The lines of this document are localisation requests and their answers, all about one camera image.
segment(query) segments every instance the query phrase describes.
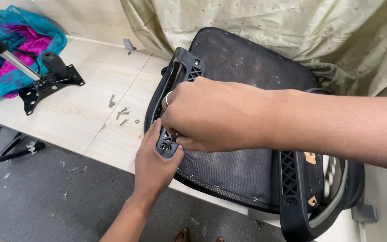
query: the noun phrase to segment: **pink fabric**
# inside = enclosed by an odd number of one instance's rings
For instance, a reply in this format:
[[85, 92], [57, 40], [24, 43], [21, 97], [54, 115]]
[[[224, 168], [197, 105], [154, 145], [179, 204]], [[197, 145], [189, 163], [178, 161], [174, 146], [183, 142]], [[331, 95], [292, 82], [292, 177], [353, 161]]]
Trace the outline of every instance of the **pink fabric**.
[[[22, 34], [26, 40], [25, 43], [21, 44], [19, 46], [19, 50], [25, 50], [29, 52], [35, 53], [37, 56], [47, 47], [49, 46], [50, 42], [52, 41], [52, 37], [40, 35], [39, 33], [35, 32], [31, 27], [25, 26], [25, 25], [17, 25], [9, 27], [9, 29], [13, 30], [14, 32], [18, 32]], [[13, 53], [15, 57], [19, 58], [23, 63], [25, 63], [27, 66], [31, 66], [34, 63], [34, 59], [30, 58], [28, 55], [20, 54], [18, 52]], [[3, 65], [0, 68], [0, 77], [4, 74], [8, 73], [9, 71], [15, 70], [16, 67], [13, 66], [8, 61], [5, 61]], [[6, 94], [8, 97], [15, 97], [17, 95], [11, 95], [10, 93]]]

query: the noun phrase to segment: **hand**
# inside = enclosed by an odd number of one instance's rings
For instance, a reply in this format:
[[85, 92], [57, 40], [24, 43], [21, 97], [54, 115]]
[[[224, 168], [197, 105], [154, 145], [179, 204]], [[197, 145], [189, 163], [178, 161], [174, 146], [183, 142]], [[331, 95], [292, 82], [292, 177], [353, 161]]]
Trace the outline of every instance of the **hand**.
[[168, 95], [162, 124], [187, 150], [205, 152], [263, 148], [278, 128], [275, 92], [197, 77]]
[[158, 198], [174, 177], [181, 159], [185, 155], [179, 145], [174, 156], [163, 158], [156, 150], [161, 130], [161, 119], [154, 121], [144, 135], [135, 158], [134, 194], [148, 198]]

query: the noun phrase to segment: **colorful cloth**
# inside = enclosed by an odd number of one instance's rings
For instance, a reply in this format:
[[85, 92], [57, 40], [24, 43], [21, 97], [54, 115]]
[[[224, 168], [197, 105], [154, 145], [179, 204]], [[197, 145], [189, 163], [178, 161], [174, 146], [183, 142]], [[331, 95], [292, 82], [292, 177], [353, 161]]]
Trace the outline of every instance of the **colorful cloth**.
[[[38, 70], [34, 59], [15, 52], [14, 49], [37, 55], [40, 74], [48, 72], [41, 62], [40, 54], [44, 51], [59, 54], [67, 43], [62, 31], [47, 19], [15, 6], [0, 10], [0, 39], [8, 46], [10, 52], [34, 71]], [[15, 97], [18, 89], [31, 85], [32, 81], [30, 77], [0, 57], [0, 97]]]

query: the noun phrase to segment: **gray carpet floor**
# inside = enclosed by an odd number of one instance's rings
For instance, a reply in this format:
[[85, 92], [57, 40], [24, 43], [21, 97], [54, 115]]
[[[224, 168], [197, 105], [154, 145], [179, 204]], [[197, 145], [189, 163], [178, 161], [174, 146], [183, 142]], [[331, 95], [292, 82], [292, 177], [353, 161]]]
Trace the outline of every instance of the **gray carpet floor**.
[[[0, 130], [0, 152], [16, 131]], [[0, 162], [0, 237], [11, 242], [98, 241], [134, 189], [117, 168], [46, 144], [46, 149]], [[140, 241], [171, 242], [183, 227], [192, 242], [283, 242], [279, 228], [167, 189]]]

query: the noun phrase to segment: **beige curtain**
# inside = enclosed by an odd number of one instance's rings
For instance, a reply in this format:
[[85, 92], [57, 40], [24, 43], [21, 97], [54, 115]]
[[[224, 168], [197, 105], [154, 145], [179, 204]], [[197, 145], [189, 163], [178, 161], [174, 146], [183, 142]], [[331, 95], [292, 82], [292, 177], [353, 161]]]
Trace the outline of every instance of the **beige curtain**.
[[135, 35], [162, 57], [212, 26], [304, 64], [337, 93], [376, 96], [387, 87], [387, 0], [121, 2]]

